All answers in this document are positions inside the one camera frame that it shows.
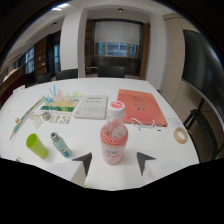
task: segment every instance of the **notebook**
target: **notebook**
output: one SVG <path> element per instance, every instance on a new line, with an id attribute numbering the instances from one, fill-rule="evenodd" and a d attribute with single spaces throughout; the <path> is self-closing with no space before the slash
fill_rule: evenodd
<path id="1" fill-rule="evenodd" d="M 73 113 L 74 118 L 105 119 L 107 98 L 106 95 L 84 96 Z"/>
<path id="2" fill-rule="evenodd" d="M 117 100 L 125 104 L 125 123 L 138 124 L 131 120 L 135 118 L 144 125 L 151 125 L 155 120 L 156 126 L 167 126 L 166 119 L 151 93 L 119 89 Z"/>

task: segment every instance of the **green cup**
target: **green cup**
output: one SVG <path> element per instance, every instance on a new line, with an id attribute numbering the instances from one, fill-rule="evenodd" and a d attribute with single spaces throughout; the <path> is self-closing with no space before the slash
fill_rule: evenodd
<path id="1" fill-rule="evenodd" d="M 36 134 L 31 134 L 27 138 L 26 146 L 40 158 L 44 158 L 47 155 L 47 149 Z"/>

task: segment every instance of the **white table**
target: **white table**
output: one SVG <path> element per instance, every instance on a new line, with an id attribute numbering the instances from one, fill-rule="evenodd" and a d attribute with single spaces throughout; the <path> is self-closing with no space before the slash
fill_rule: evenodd
<path id="1" fill-rule="evenodd" d="M 49 88 L 65 92 L 81 92 L 82 95 L 107 95 L 108 102 L 116 100 L 119 89 L 152 93 L 168 123 L 162 131 L 141 129 L 126 124 L 129 138 L 122 161 L 114 166 L 107 164 L 101 151 L 100 130 L 106 120 L 88 120 L 72 118 L 69 125 L 45 122 L 39 129 L 28 119 L 17 133 L 13 143 L 9 136 L 15 127 L 15 118 L 33 106 L 43 94 L 50 93 Z M 141 175 L 136 154 L 152 156 L 158 160 L 178 162 L 182 167 L 199 163 L 194 145 L 189 138 L 185 144 L 178 143 L 174 137 L 174 128 L 170 119 L 178 118 L 164 98 L 147 81 L 115 78 L 82 78 L 55 81 L 36 85 L 13 94 L 2 107 L 0 113 L 0 154 L 2 158 L 15 161 L 20 157 L 23 163 L 46 169 L 52 163 L 71 161 L 71 159 L 92 153 L 92 162 L 85 185 L 103 190 L 121 190 L 139 188 L 146 184 Z M 70 159 L 64 158 L 53 146 L 50 134 L 56 131 L 66 141 L 73 152 Z M 48 149 L 44 159 L 39 158 L 26 147 L 26 139 L 36 133 Z"/>

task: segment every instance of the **transparent container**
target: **transparent container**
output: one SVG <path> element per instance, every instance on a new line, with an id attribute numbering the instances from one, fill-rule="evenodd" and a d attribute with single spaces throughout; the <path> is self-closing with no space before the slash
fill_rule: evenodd
<path id="1" fill-rule="evenodd" d="M 124 111 L 124 103 L 111 102 L 107 110 L 107 123 L 100 132 L 103 158 L 111 165 L 121 161 L 128 140 L 128 129 L 123 123 Z"/>
<path id="2" fill-rule="evenodd" d="M 58 135 L 57 132 L 51 133 L 51 139 L 53 140 L 53 144 L 55 148 L 65 157 L 69 158 L 72 155 L 71 150 L 68 148 L 64 139 Z"/>

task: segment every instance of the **bottle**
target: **bottle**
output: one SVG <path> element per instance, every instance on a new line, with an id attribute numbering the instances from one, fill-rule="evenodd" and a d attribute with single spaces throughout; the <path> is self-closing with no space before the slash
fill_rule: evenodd
<path id="1" fill-rule="evenodd" d="M 58 135 L 57 132 L 51 133 L 51 139 L 53 140 L 53 144 L 55 148 L 66 158 L 69 158 L 72 155 L 72 152 L 66 145 L 64 139 Z"/>
<path id="2" fill-rule="evenodd" d="M 124 114 L 124 103 L 111 102 L 107 109 L 107 123 L 100 132 L 103 158 L 111 165 L 121 161 L 128 140 L 128 129 L 123 123 Z"/>

